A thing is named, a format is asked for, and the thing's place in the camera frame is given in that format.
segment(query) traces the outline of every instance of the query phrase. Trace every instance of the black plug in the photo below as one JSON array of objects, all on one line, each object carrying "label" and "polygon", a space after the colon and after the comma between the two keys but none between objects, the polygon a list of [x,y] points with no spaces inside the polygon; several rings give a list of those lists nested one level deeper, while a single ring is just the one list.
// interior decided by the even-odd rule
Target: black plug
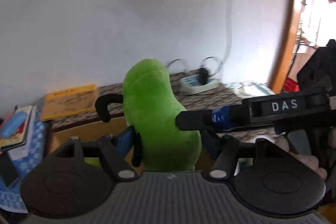
[{"label": "black plug", "polygon": [[209,71],[206,68],[199,68],[198,70],[198,82],[201,85],[205,85],[208,82]]}]

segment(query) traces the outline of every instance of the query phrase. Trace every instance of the stuffed toy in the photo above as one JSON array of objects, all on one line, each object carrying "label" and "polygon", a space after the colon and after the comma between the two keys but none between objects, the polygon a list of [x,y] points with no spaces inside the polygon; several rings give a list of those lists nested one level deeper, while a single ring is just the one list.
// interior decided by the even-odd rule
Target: stuffed toy
[{"label": "stuffed toy", "polygon": [[155,59],[140,61],[127,73],[122,93],[125,119],[141,136],[145,167],[161,172],[192,170],[201,152],[201,136],[175,125],[176,116],[186,109],[173,94],[166,68]]}]

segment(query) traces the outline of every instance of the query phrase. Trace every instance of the finger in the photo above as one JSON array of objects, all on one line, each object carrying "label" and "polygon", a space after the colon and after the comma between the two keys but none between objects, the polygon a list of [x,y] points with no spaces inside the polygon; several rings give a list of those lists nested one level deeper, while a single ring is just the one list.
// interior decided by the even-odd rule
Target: finger
[{"label": "finger", "polygon": [[282,150],[289,152],[289,144],[284,136],[279,136],[276,138],[275,143],[276,146],[280,147]]},{"label": "finger", "polygon": [[298,155],[289,152],[294,158],[302,162],[304,165],[308,166],[310,169],[316,171],[319,168],[319,160],[315,156],[308,155]]},{"label": "finger", "polygon": [[329,132],[328,144],[331,148],[336,148],[336,127]]},{"label": "finger", "polygon": [[320,175],[320,177],[321,177],[323,180],[326,180],[326,179],[327,179],[328,174],[327,174],[327,172],[326,172],[325,169],[323,169],[323,168],[318,168],[318,169],[316,170],[316,173],[318,173],[318,174]]}]

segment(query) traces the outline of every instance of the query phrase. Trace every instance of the black phone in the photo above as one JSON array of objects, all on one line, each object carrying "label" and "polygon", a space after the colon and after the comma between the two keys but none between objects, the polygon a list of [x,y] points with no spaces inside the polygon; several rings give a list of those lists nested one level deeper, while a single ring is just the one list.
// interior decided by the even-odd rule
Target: black phone
[{"label": "black phone", "polygon": [[3,151],[0,154],[0,176],[7,188],[11,187],[19,179],[19,174],[7,151]]}]

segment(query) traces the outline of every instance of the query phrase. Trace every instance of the gray plastic base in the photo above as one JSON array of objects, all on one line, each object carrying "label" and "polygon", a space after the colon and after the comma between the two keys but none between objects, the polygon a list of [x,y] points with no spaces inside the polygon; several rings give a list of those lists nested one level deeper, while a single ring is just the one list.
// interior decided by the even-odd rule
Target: gray plastic base
[{"label": "gray plastic base", "polygon": [[317,212],[296,218],[259,215],[240,204],[223,183],[205,180],[199,172],[144,172],[135,182],[119,183],[98,208],[70,219],[30,215],[24,224],[280,224],[329,223]]}]

